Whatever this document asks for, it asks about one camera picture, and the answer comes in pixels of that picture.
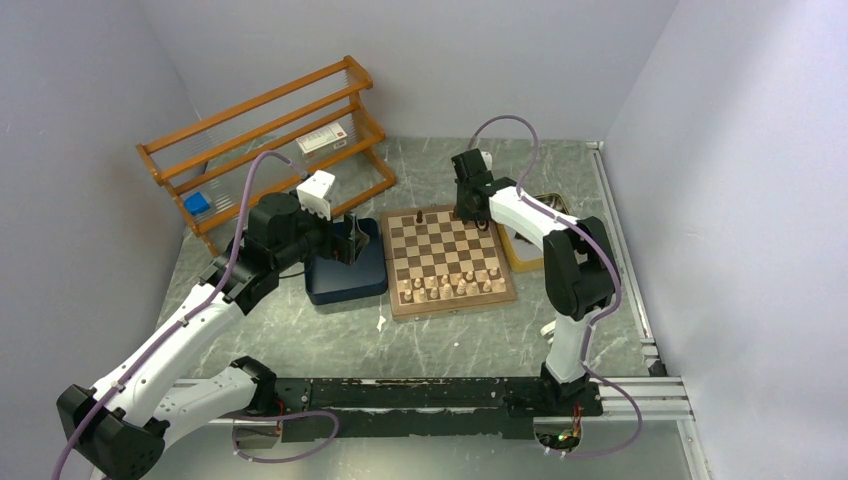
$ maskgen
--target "purple hose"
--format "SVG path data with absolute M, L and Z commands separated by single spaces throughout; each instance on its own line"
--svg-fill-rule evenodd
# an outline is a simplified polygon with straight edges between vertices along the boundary
M 589 376 L 594 377 L 594 378 L 598 379 L 604 385 L 615 389 L 624 398 L 626 398 L 627 401 L 629 401 L 631 405 L 633 405 L 633 410 L 636 412 L 636 431 L 633 432 L 633 435 L 631 435 L 630 438 L 628 438 L 626 441 L 624 441 L 623 443 L 621 443 L 620 445 L 617 445 L 615 447 L 608 448 L 606 450 L 599 450 L 599 451 L 596 451 L 596 452 L 569 453 L 568 456 L 569 457 L 578 457 L 578 458 L 589 458 L 589 457 L 600 457 L 600 456 L 603 456 L 603 455 L 609 455 L 609 454 L 612 454 L 612 453 L 620 452 L 620 451 L 624 450 L 625 448 L 629 447 L 630 445 L 632 445 L 633 442 L 635 442 L 636 439 L 639 438 L 639 435 L 642 434 L 642 427 L 643 427 L 643 425 L 642 425 L 643 424 L 642 410 L 639 408 L 639 405 L 636 404 L 636 400 L 632 396 L 630 396 L 630 394 L 627 393 L 623 388 L 621 388 L 619 385 L 615 384 L 614 382 L 611 382 L 610 380 L 602 377 L 601 375 L 597 374 L 594 370 L 589 368 L 589 363 L 588 363 L 587 359 L 589 357 L 589 345 L 592 342 L 592 330 L 594 329 L 595 325 L 598 322 L 600 322 L 601 320 L 603 320 L 604 318 L 610 316 L 612 314 L 612 312 L 618 310 L 618 307 L 621 305 L 621 294 L 622 294 L 621 279 L 619 279 L 619 277 L 618 277 L 618 272 L 616 271 L 615 266 L 612 263 L 612 260 L 610 260 L 610 258 L 607 256 L 606 252 L 604 252 L 604 250 L 601 248 L 601 246 L 598 245 L 598 242 L 596 242 L 588 233 L 586 233 L 582 228 L 578 227 L 577 225 L 569 222 L 564 217 L 557 215 L 553 210 L 550 210 L 549 208 L 545 207 L 544 205 L 538 203 L 531 196 L 524 195 L 524 191 L 522 189 L 522 185 L 524 184 L 524 180 L 527 178 L 527 175 L 530 174 L 530 171 L 536 165 L 536 160 L 539 158 L 539 137 L 538 137 L 538 135 L 536 135 L 536 129 L 534 129 L 533 126 L 530 125 L 530 122 L 528 122 L 527 120 L 525 120 L 525 119 L 523 119 L 519 116 L 516 116 L 516 115 L 498 115 L 497 117 L 494 117 L 494 118 L 487 120 L 485 123 L 483 123 L 483 125 L 480 126 L 480 128 L 477 129 L 476 132 L 474 132 L 474 135 L 472 135 L 471 139 L 468 141 L 468 147 L 467 148 L 471 149 L 474 146 L 474 143 L 477 141 L 477 136 L 480 134 L 480 132 L 484 128 L 486 128 L 489 124 L 491 124 L 492 122 L 495 122 L 497 120 L 516 120 L 518 122 L 521 122 L 522 124 L 524 124 L 530 130 L 530 135 L 533 137 L 533 156 L 530 159 L 530 164 L 527 165 L 527 168 L 524 170 L 524 172 L 521 173 L 521 177 L 518 179 L 518 183 L 515 186 L 516 192 L 518 193 L 518 198 L 520 198 L 522 202 L 529 205 L 534 210 L 544 214 L 548 218 L 554 219 L 555 221 L 565 225 L 567 228 L 574 230 L 574 232 L 577 233 L 580 236 L 580 238 L 582 238 L 586 243 L 589 244 L 589 246 L 592 247 L 593 250 L 595 250 L 595 252 L 598 254 L 598 257 L 600 257 L 601 262 L 603 262 L 604 267 L 606 267 L 607 271 L 610 273 L 610 277 L 612 278 L 612 283 L 613 283 L 613 287 L 614 287 L 614 291 L 615 291 L 615 300 L 613 300 L 612 305 L 610 305 L 607 309 L 605 309 L 604 311 L 599 313 L 597 316 L 595 316 L 594 318 L 589 320 L 589 322 L 586 324 L 586 333 L 584 333 L 583 342 L 580 345 L 580 364 L 583 367 L 583 370 L 585 370 L 586 373 L 589 374 Z
M 232 252 L 230 252 L 230 260 L 227 263 L 227 269 L 221 276 L 221 280 L 218 281 L 218 285 L 215 286 L 215 290 L 213 290 L 212 293 L 209 294 L 209 297 L 207 297 L 206 300 L 202 301 L 199 305 L 197 305 L 196 307 L 191 309 L 187 314 L 185 314 L 185 316 L 183 317 L 185 320 L 192 319 L 195 315 L 197 315 L 199 312 L 203 311 L 206 307 L 208 307 L 212 303 L 212 300 L 214 300 L 215 297 L 219 293 L 221 293 L 221 290 L 224 289 L 224 286 L 230 279 L 230 275 L 232 275 L 233 273 L 233 268 L 235 268 L 236 259 L 238 258 L 239 247 L 241 246 L 241 236 L 244 231 L 244 222 L 247 218 L 248 203 L 250 202 L 250 189 L 253 186 L 253 178 L 256 176 L 256 171 L 259 167 L 259 164 L 262 163 L 262 160 L 264 160 L 266 157 L 275 157 L 282 160 L 286 163 L 286 165 L 300 173 L 302 178 L 305 178 L 309 175 L 306 170 L 304 170 L 299 165 L 295 164 L 285 156 L 270 150 L 260 153 L 256 157 L 256 159 L 253 160 L 253 163 L 250 166 L 250 171 L 248 171 L 247 173 L 247 181 L 244 185 L 244 194 L 242 195 L 241 206 L 239 207 L 236 233 L 233 238 L 233 250 Z M 159 335 L 159 337 L 157 337 L 156 340 L 154 340 L 153 343 L 151 343 L 150 346 L 148 346 L 144 350 L 144 352 L 138 357 L 138 359 L 127 368 L 127 371 L 121 376 L 121 378 L 118 379 L 118 384 L 125 385 L 126 382 L 130 378 L 132 378 L 132 376 L 141 368 L 141 366 L 144 365 L 144 363 L 147 362 L 147 360 L 150 359 L 151 356 L 153 356 L 156 350 L 158 350 L 159 347 L 161 347 L 162 344 L 165 343 L 182 326 L 183 323 L 181 322 L 181 320 L 177 320 L 164 332 L 162 332 L 162 335 Z M 71 450 L 74 449 L 74 445 L 77 444 L 80 436 L 82 436 L 82 433 L 85 431 L 86 428 L 88 428 L 88 425 L 91 423 L 91 420 L 94 418 L 94 416 L 97 415 L 97 412 L 99 412 L 104 405 L 109 403 L 109 401 L 112 400 L 112 397 L 114 397 L 116 393 L 118 393 L 117 387 L 112 387 L 107 390 L 103 397 L 101 397 L 100 400 L 98 400 L 97 403 L 95 403 L 94 406 L 91 407 L 91 410 L 88 411 L 88 413 L 85 415 L 85 417 L 83 417 L 79 425 L 77 425 L 77 428 L 74 430 L 74 433 L 71 434 L 70 438 L 68 438 L 68 443 L 65 444 L 65 447 L 62 449 L 62 453 L 59 454 L 59 458 L 56 460 L 56 465 L 53 467 L 53 474 L 50 477 L 52 480 L 60 480 L 62 476 L 62 469 L 65 466 L 65 462 L 68 461 L 68 457 L 71 454 Z
M 237 432 L 236 432 L 236 429 L 234 428 L 233 429 L 233 453 L 235 453 L 236 455 L 238 455 L 239 457 L 241 457 L 245 460 L 248 460 L 248 461 L 251 461 L 251 462 L 256 462 L 256 463 L 296 462 L 296 461 L 302 460 L 302 459 L 304 459 L 304 458 L 306 458 L 310 455 L 316 454 L 316 453 L 320 452 L 321 450 L 323 450 L 325 447 L 327 447 L 327 445 L 329 445 L 330 442 L 332 442 L 333 439 L 336 438 L 336 435 L 338 435 L 338 433 L 339 433 L 339 417 L 337 417 L 332 412 L 315 410 L 315 411 L 311 411 L 311 412 L 300 412 L 300 413 L 292 413 L 292 414 L 289 414 L 289 415 L 280 415 L 278 417 L 248 417 L 248 416 L 244 416 L 244 415 L 229 415 L 228 416 L 228 418 L 234 418 L 236 420 L 271 420 L 271 421 L 277 421 L 277 422 L 284 422 L 286 420 L 294 420 L 294 419 L 297 419 L 297 418 L 307 418 L 307 417 L 327 417 L 327 418 L 329 418 L 330 420 L 333 421 L 333 431 L 332 431 L 332 433 L 330 433 L 330 436 L 327 437 L 327 439 L 324 440 L 324 442 L 321 443 L 321 445 L 318 445 L 317 447 L 313 448 L 312 450 L 309 450 L 307 452 L 303 452 L 299 455 L 295 455 L 293 457 L 288 457 L 288 458 L 259 458 L 259 457 L 253 457 L 253 456 L 250 456 L 250 455 L 244 453 L 243 451 L 239 450 L 238 442 L 236 441 L 236 433 Z

